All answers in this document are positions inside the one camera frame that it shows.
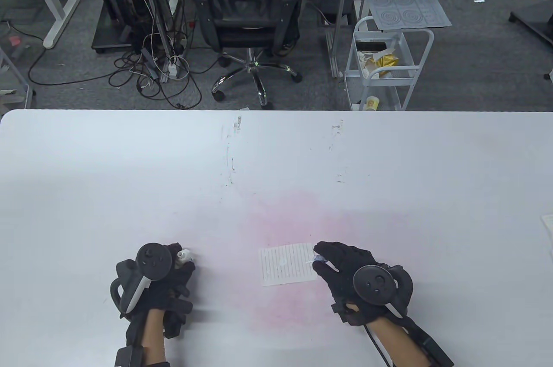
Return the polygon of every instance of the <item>table surface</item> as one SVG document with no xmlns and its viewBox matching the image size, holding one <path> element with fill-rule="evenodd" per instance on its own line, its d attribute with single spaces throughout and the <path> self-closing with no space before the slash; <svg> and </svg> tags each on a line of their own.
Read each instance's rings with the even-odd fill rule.
<svg viewBox="0 0 553 367">
<path fill-rule="evenodd" d="M 320 279 L 259 248 L 340 240 L 401 264 L 459 366 L 550 366 L 553 113 L 12 111 L 0 124 L 6 365 L 113 365 L 109 298 L 149 241 L 196 254 L 173 367 L 382 365 Z"/>
</svg>

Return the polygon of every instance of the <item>black mesh chair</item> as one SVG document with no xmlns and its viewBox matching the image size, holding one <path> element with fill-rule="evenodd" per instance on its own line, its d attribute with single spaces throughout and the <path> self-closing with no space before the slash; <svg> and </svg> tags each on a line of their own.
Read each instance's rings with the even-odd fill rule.
<svg viewBox="0 0 553 367">
<path fill-rule="evenodd" d="M 239 73 L 253 76 L 263 109 L 272 109 L 259 75 L 262 69 L 280 69 L 300 82 L 302 75 L 283 63 L 261 63 L 264 53 L 278 54 L 293 47 L 299 38 L 298 17 L 302 0 L 194 0 L 206 43 L 219 53 L 219 64 L 238 63 L 239 68 L 223 75 L 211 90 L 216 101 L 225 94 L 219 87 Z M 245 59 L 225 52 L 227 48 L 247 49 Z"/>
</svg>

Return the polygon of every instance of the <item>black glove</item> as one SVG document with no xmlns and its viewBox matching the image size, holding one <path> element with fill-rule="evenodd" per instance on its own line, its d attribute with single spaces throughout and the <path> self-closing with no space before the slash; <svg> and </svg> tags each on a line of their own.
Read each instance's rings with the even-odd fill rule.
<svg viewBox="0 0 553 367">
<path fill-rule="evenodd" d="M 190 295 L 186 284 L 196 269 L 194 262 L 186 262 L 181 268 L 175 269 L 174 262 L 176 254 L 182 250 L 178 243 L 166 245 L 171 252 L 172 269 L 166 277 L 159 281 L 152 281 L 149 288 L 142 292 L 135 308 L 126 315 L 126 318 L 132 320 L 133 317 L 148 313 L 152 309 L 164 310 L 163 318 L 165 337 L 172 338 L 178 336 L 180 327 L 186 323 L 186 315 L 192 311 L 192 303 L 180 299 L 181 296 L 187 298 Z"/>
<path fill-rule="evenodd" d="M 362 300 L 353 288 L 353 276 L 359 268 L 365 265 L 378 265 L 371 252 L 337 241 L 332 243 L 320 241 L 315 245 L 314 251 L 330 261 L 338 270 L 336 272 L 324 262 L 317 260 L 313 262 L 314 271 L 328 284 L 336 301 L 332 309 L 340 315 L 342 322 L 363 325 L 389 312 L 385 306 L 371 305 Z M 359 312 L 346 307 L 346 304 L 357 305 Z"/>
</svg>

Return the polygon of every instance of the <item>sticky note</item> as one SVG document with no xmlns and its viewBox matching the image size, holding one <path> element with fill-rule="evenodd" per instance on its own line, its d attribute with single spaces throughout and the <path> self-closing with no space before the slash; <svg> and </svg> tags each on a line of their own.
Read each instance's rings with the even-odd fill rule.
<svg viewBox="0 0 553 367">
<path fill-rule="evenodd" d="M 311 266 L 314 257 L 311 243 L 259 249 L 262 285 L 272 286 L 316 280 L 317 273 Z"/>
</svg>

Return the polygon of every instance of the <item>paper sheet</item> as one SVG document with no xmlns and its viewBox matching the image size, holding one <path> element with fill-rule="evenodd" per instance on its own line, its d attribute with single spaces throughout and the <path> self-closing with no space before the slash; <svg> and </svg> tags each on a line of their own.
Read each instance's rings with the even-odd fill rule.
<svg viewBox="0 0 553 367">
<path fill-rule="evenodd" d="M 317 274 L 311 266 L 314 257 L 311 243 L 259 249 L 263 286 L 316 280 Z"/>
<path fill-rule="evenodd" d="M 451 26 L 438 0 L 368 0 L 380 30 Z"/>
</svg>

